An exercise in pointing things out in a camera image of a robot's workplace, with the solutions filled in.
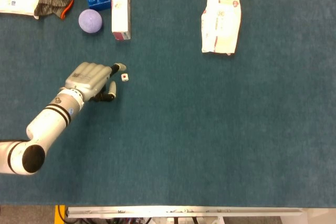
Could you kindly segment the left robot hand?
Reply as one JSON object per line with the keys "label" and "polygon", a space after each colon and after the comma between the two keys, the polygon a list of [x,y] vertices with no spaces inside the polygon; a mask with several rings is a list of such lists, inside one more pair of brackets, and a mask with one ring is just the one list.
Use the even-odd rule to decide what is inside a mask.
{"label": "left robot hand", "polygon": [[83,101],[87,102],[102,90],[112,75],[126,69],[122,63],[104,66],[83,62],[66,79],[65,88],[79,91]]}

